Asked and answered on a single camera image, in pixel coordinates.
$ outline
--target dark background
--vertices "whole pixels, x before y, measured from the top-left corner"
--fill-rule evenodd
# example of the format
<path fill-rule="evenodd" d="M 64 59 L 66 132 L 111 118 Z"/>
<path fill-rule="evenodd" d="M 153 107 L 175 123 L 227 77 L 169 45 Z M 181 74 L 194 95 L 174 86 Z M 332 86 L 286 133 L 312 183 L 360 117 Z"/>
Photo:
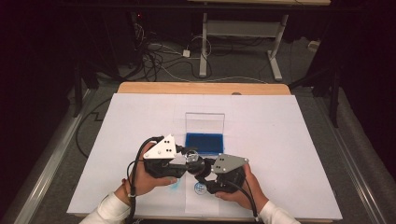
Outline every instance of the dark background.
<path fill-rule="evenodd" d="M 396 48 L 393 42 L 396 16 L 385 0 L 341 1 L 341 4 L 358 6 L 365 2 L 369 4 L 365 15 L 337 16 L 329 26 L 328 16 L 316 16 L 314 20 L 309 15 L 290 16 L 284 38 L 292 41 L 305 36 L 317 40 L 327 29 L 327 37 L 310 71 L 314 73 L 334 55 L 344 57 L 341 86 L 374 149 L 395 177 L 392 150 L 396 148 Z M 73 87 L 76 60 L 84 62 L 82 76 L 88 84 L 95 82 L 92 75 L 95 71 L 117 75 L 118 64 L 134 60 L 133 35 L 127 32 L 124 15 L 84 15 L 83 20 L 76 12 L 57 10 L 55 2 L 50 0 L 2 1 L 0 5 L 3 53 L 0 61 L 0 190 L 3 192 L 0 217 L 69 107 L 67 93 Z M 145 16 L 153 31 L 181 42 L 188 41 L 194 30 L 201 29 L 199 14 Z M 178 29 L 163 29 L 169 23 Z"/>

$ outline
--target desk leg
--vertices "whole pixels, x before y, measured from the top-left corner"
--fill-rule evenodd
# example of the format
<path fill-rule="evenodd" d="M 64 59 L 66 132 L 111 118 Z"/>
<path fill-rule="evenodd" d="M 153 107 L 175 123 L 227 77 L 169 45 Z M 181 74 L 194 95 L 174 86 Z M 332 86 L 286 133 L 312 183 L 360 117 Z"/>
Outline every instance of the desk leg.
<path fill-rule="evenodd" d="M 280 74 L 279 66 L 277 65 L 276 62 L 276 53 L 277 53 L 277 49 L 279 48 L 280 41 L 282 41 L 282 35 L 283 32 L 285 31 L 288 17 L 289 15 L 284 15 L 282 17 L 282 22 L 279 24 L 279 27 L 277 28 L 274 49 L 267 51 L 268 60 L 270 61 L 271 68 L 273 70 L 274 78 L 276 81 L 282 81 L 282 75 Z"/>
<path fill-rule="evenodd" d="M 199 76 L 206 77 L 207 66 L 207 52 L 206 52 L 206 38 L 207 38 L 207 13 L 204 13 L 202 22 L 202 48 L 201 48 L 201 61 L 199 65 Z"/>

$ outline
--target white sleeve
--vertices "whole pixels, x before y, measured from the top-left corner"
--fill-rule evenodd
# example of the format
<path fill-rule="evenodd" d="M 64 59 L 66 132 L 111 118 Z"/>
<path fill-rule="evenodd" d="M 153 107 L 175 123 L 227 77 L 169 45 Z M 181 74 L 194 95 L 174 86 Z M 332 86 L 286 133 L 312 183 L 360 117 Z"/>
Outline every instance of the white sleeve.
<path fill-rule="evenodd" d="M 87 217 L 80 223 L 119 224 L 129 215 L 129 206 L 123 203 L 114 192 L 109 193 Z"/>
<path fill-rule="evenodd" d="M 300 223 L 284 209 L 268 201 L 260 211 L 260 217 L 265 224 L 297 224 Z"/>

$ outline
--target wrist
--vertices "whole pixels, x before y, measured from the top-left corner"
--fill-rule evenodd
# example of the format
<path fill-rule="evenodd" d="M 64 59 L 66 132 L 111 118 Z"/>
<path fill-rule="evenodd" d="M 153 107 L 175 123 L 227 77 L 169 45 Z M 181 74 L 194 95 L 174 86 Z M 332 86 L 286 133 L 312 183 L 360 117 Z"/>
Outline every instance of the wrist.
<path fill-rule="evenodd" d="M 130 201 L 130 190 L 131 190 L 131 185 L 126 179 L 122 179 L 122 184 L 119 186 L 119 188 L 114 192 L 114 194 L 119 198 L 122 202 L 131 205 Z"/>
<path fill-rule="evenodd" d="M 260 195 L 257 199 L 255 198 L 254 201 L 256 203 L 257 212 L 260 213 L 269 200 L 265 195 Z"/>

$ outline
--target wooden table edge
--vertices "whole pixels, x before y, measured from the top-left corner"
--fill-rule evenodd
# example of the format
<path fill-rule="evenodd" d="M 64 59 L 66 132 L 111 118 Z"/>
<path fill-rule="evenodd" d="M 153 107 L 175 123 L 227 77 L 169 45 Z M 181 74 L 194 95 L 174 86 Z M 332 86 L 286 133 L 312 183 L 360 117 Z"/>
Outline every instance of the wooden table edge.
<path fill-rule="evenodd" d="M 226 4 L 261 4 L 261 5 L 286 5 L 286 6 L 309 6 L 309 7 L 327 7 L 331 0 L 189 0 L 190 2 L 201 3 L 226 3 Z"/>
<path fill-rule="evenodd" d="M 291 95 L 285 84 L 123 82 L 117 93 Z"/>

